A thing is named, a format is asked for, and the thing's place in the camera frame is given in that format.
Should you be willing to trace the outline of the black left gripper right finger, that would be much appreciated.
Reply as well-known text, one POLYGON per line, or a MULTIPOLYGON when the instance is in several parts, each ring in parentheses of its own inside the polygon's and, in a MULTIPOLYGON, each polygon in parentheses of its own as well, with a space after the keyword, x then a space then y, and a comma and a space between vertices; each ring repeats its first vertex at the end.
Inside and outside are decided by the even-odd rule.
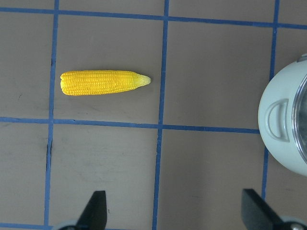
POLYGON ((284 222, 253 189, 243 189, 241 218, 247 230, 281 230, 284 222))

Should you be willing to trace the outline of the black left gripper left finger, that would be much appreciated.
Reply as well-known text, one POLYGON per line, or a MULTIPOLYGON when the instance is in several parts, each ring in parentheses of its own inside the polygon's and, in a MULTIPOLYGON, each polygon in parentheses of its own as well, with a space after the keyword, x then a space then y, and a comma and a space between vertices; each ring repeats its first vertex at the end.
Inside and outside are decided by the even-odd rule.
POLYGON ((95 191, 80 215, 78 230, 104 230, 107 223, 106 192, 95 191))

